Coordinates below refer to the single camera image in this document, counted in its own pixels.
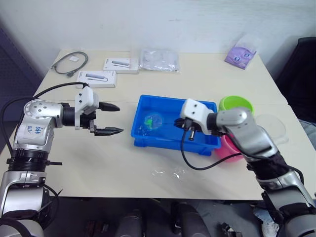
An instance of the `white wall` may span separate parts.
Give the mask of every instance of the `white wall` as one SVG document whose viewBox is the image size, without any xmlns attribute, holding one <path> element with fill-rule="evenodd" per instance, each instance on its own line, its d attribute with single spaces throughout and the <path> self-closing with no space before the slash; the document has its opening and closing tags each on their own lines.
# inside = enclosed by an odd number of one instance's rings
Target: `white wall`
<svg viewBox="0 0 316 237">
<path fill-rule="evenodd" d="M 44 75 L 61 48 L 224 52 L 258 35 L 273 76 L 300 37 L 315 36 L 315 0 L 0 0 L 0 21 Z"/>
</svg>

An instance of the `pink bowl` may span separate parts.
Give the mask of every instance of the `pink bowl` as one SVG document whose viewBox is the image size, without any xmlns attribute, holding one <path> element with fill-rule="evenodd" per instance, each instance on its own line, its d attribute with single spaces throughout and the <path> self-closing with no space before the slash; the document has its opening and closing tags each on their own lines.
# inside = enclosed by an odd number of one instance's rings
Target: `pink bowl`
<svg viewBox="0 0 316 237">
<path fill-rule="evenodd" d="M 229 139 L 228 136 L 222 136 L 221 143 L 222 143 L 222 147 L 219 149 L 215 149 L 215 153 L 219 156 L 220 159 L 236 154 L 236 153 L 240 153 L 240 151 L 237 149 L 237 147 L 235 147 L 235 145 L 232 143 L 232 141 Z M 242 158 L 243 156 L 239 155 L 239 156 L 227 159 L 225 162 L 236 162 Z"/>
</svg>

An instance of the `gray cable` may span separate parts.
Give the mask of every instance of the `gray cable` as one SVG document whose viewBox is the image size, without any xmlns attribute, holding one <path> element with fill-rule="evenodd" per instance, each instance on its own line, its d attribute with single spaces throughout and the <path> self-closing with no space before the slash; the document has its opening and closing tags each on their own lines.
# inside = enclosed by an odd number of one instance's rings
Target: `gray cable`
<svg viewBox="0 0 316 237">
<path fill-rule="evenodd" d="M 68 56 L 75 55 L 75 54 L 81 54 L 81 55 L 84 56 L 84 62 L 83 62 L 78 68 L 73 69 L 73 70 L 71 70 L 71 71 L 69 71 L 69 72 L 64 72 L 64 73 L 61 73 L 61 72 L 57 71 L 57 66 L 58 66 L 58 64 L 59 64 L 61 61 L 63 61 L 63 60 L 64 60 L 65 58 L 67 58 Z M 56 63 L 54 63 L 54 64 L 51 66 L 51 69 L 54 69 L 55 72 L 57 72 L 58 74 L 66 74 L 67 77 L 71 78 L 79 69 L 83 68 L 83 67 L 87 64 L 88 59 L 89 59 L 89 57 L 88 57 L 88 55 L 87 55 L 86 53 L 81 52 L 81 51 L 76 51 L 76 52 L 73 52 L 73 53 L 69 53 L 69 54 L 65 55 L 64 57 L 62 57 L 61 59 L 59 59 Z"/>
</svg>

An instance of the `green bowl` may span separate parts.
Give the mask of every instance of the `green bowl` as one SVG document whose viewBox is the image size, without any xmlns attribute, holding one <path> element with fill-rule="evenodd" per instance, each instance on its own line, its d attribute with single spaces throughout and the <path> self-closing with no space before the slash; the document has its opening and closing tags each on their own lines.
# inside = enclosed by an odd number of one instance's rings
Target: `green bowl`
<svg viewBox="0 0 316 237">
<path fill-rule="evenodd" d="M 252 114 L 254 113 L 252 104 L 245 98 L 237 95 L 229 95 L 221 99 L 221 101 L 219 102 L 218 110 L 230 110 L 235 107 L 246 107 L 250 109 Z"/>
</svg>

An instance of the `blue bin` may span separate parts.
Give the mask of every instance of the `blue bin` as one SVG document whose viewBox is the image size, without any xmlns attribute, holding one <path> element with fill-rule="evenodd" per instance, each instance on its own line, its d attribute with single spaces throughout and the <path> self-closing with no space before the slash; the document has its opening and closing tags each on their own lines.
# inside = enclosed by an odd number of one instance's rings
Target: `blue bin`
<svg viewBox="0 0 316 237">
<path fill-rule="evenodd" d="M 173 125 L 180 117 L 182 105 L 185 100 L 159 97 L 152 95 L 141 95 L 132 127 L 131 136 L 135 138 L 134 145 L 137 147 L 159 147 L 180 150 L 180 142 L 183 130 Z M 209 109 L 217 112 L 214 102 L 200 101 Z M 158 115 L 162 118 L 162 125 L 157 129 L 148 130 L 144 124 L 148 115 Z M 212 150 L 221 147 L 219 137 L 205 135 L 197 132 L 194 141 L 189 141 L 190 133 L 184 143 L 184 150 L 210 156 Z"/>
</svg>

